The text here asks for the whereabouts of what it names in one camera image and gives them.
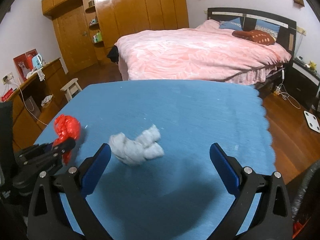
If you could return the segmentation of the red plastic bag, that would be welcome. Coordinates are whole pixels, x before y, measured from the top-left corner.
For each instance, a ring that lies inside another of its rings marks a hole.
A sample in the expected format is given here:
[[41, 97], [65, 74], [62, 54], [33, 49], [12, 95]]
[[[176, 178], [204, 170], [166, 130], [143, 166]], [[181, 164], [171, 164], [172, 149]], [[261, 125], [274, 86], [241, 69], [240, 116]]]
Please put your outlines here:
[[68, 138], [78, 140], [81, 134], [81, 125], [75, 117], [61, 114], [54, 121], [54, 130], [58, 136], [53, 142], [53, 146], [56, 146]]

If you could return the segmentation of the black lined trash bin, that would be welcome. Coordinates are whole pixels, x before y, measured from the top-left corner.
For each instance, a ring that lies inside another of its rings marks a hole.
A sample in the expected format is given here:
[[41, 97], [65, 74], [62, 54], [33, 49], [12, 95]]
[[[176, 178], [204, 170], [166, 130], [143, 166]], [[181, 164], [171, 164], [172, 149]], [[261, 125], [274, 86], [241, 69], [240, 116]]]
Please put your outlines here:
[[319, 213], [319, 160], [298, 176], [300, 185], [291, 204], [294, 222], [305, 226]]

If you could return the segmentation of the wooden side desk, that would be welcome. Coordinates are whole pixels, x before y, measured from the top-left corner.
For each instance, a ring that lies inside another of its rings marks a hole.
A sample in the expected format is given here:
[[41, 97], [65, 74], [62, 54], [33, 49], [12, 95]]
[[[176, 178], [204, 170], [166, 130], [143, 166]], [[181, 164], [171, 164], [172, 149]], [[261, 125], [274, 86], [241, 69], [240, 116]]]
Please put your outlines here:
[[47, 64], [42, 72], [18, 85], [14, 79], [13, 93], [8, 101], [13, 103], [13, 149], [15, 152], [32, 145], [54, 116], [65, 106], [67, 99], [60, 89], [69, 81], [60, 59]]

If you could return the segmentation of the small white stool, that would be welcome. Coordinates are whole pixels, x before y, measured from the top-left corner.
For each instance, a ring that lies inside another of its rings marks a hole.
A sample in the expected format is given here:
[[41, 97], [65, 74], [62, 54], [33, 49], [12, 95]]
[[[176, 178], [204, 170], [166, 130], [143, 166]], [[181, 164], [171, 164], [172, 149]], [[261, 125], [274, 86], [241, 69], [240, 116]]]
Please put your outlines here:
[[74, 98], [74, 96], [82, 91], [82, 88], [78, 84], [78, 78], [73, 78], [67, 84], [65, 84], [61, 89], [61, 92], [64, 93], [68, 102]]

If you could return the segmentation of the grey crumpled tissue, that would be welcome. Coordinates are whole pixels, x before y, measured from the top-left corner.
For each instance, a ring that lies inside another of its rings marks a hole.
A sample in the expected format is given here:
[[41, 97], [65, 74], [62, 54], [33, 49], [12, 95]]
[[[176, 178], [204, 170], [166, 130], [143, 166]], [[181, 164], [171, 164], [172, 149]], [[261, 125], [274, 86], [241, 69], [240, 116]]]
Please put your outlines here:
[[158, 144], [160, 138], [159, 129], [152, 125], [135, 140], [129, 139], [124, 133], [111, 135], [108, 144], [119, 161], [129, 166], [137, 166], [164, 156], [164, 150]]

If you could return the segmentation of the light blue kettle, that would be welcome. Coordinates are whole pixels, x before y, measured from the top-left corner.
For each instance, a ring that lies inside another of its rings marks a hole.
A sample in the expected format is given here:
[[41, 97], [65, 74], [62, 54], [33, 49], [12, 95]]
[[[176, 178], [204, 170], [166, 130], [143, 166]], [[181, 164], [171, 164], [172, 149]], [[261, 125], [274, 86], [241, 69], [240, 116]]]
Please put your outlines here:
[[35, 56], [33, 56], [31, 61], [33, 64], [33, 68], [41, 69], [43, 67], [43, 57], [41, 56], [41, 54], [36, 54]]

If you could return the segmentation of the white bathroom scale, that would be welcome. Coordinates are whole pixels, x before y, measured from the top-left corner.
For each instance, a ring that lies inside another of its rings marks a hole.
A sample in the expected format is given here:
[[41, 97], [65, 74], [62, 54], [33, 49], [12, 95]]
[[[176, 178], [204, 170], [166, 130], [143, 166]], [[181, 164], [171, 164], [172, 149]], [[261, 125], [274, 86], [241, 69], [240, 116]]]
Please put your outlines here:
[[311, 114], [310, 112], [308, 111], [304, 111], [304, 116], [305, 116], [305, 119], [306, 119], [306, 122], [308, 124], [308, 127], [317, 132], [317, 133], [320, 133], [320, 126], [319, 126], [319, 123], [317, 121], [317, 118]]

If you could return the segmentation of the wooden wardrobe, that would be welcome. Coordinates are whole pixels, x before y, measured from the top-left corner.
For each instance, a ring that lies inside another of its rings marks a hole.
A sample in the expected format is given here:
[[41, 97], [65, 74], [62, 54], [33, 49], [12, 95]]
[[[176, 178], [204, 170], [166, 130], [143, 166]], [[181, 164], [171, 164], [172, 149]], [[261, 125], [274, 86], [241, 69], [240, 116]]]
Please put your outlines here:
[[42, 0], [69, 74], [106, 62], [116, 41], [189, 26], [186, 0]]

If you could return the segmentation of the dark nightstand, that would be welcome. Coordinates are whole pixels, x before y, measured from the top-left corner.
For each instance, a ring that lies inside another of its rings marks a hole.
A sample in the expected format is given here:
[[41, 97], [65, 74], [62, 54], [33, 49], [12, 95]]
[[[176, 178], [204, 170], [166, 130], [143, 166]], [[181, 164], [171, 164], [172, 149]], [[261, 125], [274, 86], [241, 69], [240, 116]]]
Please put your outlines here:
[[317, 106], [319, 95], [319, 74], [311, 71], [297, 59], [291, 67], [286, 67], [284, 76], [286, 91], [305, 109]]

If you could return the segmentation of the yellow plush toy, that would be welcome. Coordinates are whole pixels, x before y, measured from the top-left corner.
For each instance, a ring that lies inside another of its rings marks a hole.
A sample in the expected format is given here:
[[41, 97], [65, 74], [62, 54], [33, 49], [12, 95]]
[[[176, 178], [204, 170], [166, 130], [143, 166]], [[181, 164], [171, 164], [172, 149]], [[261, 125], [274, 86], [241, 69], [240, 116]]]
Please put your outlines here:
[[309, 61], [308, 66], [312, 71], [316, 71], [317, 64], [315, 64], [313, 61]]

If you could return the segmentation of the brown dotted pillow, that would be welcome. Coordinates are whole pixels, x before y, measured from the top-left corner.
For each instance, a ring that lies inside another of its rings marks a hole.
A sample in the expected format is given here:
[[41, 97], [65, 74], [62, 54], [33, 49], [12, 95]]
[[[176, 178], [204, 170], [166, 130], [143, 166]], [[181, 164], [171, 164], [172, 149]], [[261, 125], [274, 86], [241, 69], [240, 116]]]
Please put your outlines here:
[[261, 30], [252, 31], [233, 31], [232, 35], [237, 38], [242, 38], [244, 40], [252, 41], [258, 44], [263, 44], [266, 46], [275, 44], [276, 38]]

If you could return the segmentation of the right blue pillow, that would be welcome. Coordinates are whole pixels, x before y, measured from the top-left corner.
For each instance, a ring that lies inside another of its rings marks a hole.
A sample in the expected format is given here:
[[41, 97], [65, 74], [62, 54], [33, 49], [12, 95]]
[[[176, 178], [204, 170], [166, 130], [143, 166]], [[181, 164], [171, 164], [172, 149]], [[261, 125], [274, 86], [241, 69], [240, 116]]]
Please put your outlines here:
[[256, 20], [255, 30], [260, 30], [265, 33], [268, 33], [275, 39], [277, 39], [280, 31], [280, 26], [263, 20]]

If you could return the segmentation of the blue pillow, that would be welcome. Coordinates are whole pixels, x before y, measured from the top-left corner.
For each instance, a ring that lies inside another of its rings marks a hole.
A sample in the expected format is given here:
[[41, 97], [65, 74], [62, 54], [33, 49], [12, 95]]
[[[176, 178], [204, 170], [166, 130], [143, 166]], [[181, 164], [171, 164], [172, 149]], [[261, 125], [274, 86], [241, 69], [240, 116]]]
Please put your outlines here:
[[260, 30], [265, 33], [268, 33], [275, 39], [277, 39], [280, 31], [280, 26], [263, 20], [256, 20], [255, 30]]
[[221, 21], [219, 28], [231, 29], [234, 31], [242, 31], [241, 19], [238, 17], [230, 21]]

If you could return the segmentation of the left blue pillow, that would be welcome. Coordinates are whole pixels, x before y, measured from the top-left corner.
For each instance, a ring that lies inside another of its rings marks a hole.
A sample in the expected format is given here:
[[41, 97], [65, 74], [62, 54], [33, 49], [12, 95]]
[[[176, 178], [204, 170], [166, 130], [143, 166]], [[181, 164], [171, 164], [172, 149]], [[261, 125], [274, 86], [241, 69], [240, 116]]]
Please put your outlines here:
[[231, 29], [234, 31], [242, 31], [241, 19], [238, 17], [230, 21], [221, 21], [219, 28]]

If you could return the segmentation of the red picture frame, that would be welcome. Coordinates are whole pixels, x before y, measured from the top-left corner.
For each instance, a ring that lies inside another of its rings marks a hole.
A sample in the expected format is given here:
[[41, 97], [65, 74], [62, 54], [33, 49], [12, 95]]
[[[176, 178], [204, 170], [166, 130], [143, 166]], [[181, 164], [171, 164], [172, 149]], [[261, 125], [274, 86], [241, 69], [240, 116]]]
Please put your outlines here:
[[15, 67], [20, 75], [20, 80], [22, 82], [27, 80], [27, 74], [32, 71], [33, 64], [32, 58], [37, 55], [37, 50], [32, 49], [24, 54], [21, 54], [13, 58]]

